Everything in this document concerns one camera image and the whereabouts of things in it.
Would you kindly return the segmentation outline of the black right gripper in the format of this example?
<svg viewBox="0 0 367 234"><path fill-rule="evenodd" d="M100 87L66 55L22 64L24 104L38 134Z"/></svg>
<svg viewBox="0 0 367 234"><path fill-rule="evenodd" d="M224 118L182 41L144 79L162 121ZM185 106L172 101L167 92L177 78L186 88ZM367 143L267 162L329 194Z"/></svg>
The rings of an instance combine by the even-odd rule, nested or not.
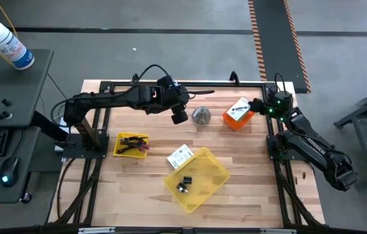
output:
<svg viewBox="0 0 367 234"><path fill-rule="evenodd" d="M251 106L249 111L253 113L267 114L267 107L261 99L254 98L252 101L249 101L248 104Z"/></svg>

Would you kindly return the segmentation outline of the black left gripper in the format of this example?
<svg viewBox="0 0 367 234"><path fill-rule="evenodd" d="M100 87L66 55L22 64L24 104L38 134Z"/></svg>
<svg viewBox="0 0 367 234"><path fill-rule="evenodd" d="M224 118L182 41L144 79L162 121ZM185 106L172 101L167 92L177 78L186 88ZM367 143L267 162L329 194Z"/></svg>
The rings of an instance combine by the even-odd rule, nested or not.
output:
<svg viewBox="0 0 367 234"><path fill-rule="evenodd" d="M188 121L188 116L185 112L186 104L189 101L187 92L186 87L181 85L169 87L161 94L163 108L172 110L173 115L171 119L175 125Z"/></svg>

